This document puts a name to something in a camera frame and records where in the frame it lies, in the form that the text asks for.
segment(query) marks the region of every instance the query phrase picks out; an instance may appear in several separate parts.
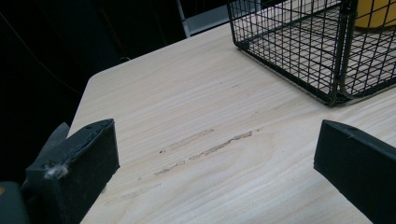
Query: wire basket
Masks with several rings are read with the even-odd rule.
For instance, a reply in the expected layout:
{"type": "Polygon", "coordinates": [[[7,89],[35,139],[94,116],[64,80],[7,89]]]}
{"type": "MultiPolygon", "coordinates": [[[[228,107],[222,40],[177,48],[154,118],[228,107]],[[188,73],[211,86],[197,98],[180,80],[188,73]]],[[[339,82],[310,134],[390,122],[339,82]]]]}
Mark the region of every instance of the wire basket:
{"type": "Polygon", "coordinates": [[[362,99],[396,83],[396,0],[365,1],[229,2],[233,42],[327,105],[362,99]]]}

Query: wire mesh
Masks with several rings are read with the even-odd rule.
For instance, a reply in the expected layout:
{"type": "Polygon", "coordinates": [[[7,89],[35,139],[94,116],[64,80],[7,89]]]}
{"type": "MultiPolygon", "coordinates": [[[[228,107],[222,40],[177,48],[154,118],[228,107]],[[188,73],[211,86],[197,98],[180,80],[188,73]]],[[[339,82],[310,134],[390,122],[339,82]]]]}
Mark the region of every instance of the wire mesh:
{"type": "Polygon", "coordinates": [[[396,23],[355,29],[357,0],[238,0],[228,4],[235,45],[328,105],[396,83],[396,23]]]}

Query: black foam block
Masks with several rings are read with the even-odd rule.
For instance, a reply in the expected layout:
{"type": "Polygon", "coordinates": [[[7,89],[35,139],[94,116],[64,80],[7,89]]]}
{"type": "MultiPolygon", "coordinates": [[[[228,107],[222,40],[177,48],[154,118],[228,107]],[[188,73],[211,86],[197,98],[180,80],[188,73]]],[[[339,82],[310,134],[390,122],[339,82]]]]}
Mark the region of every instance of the black foam block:
{"type": "Polygon", "coordinates": [[[120,167],[113,119],[80,129],[26,169],[48,223],[79,223],[120,167]]]}
{"type": "Polygon", "coordinates": [[[323,120],[314,168],[374,223],[396,223],[396,148],[323,120]]]}

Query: black object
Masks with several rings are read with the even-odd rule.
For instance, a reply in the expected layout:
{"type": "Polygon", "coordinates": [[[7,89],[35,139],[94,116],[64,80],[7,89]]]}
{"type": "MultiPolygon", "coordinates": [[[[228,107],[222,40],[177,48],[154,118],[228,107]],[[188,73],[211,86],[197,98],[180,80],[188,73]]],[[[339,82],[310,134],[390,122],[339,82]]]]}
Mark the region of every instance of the black object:
{"type": "Polygon", "coordinates": [[[19,184],[10,181],[0,182],[0,211],[2,224],[29,223],[19,184]]]}
{"type": "MultiPolygon", "coordinates": [[[[389,15],[391,4],[384,6],[389,15]]],[[[355,29],[355,20],[368,16],[357,17],[357,5],[237,0],[227,6],[238,48],[325,104],[339,105],[396,83],[396,26],[355,29]]]]}
{"type": "Polygon", "coordinates": [[[57,147],[44,149],[26,169],[23,187],[33,195],[29,208],[36,209],[40,200],[45,205],[45,218],[34,217],[34,222],[79,223],[120,167],[114,120],[87,125],[57,147]]]}
{"type": "Polygon", "coordinates": [[[374,223],[396,223],[396,148],[323,120],[314,168],[374,223]]]}

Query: wood grain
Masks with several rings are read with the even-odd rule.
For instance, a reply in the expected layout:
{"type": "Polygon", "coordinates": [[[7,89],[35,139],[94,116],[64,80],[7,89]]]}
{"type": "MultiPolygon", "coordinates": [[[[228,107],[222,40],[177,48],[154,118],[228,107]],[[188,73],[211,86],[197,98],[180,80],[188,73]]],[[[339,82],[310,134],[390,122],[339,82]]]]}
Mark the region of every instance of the wood grain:
{"type": "Polygon", "coordinates": [[[369,223],[314,153],[323,119],[396,146],[395,93],[329,108],[236,49],[228,24],[108,69],[70,134],[114,119],[120,169],[83,223],[369,223]]]}

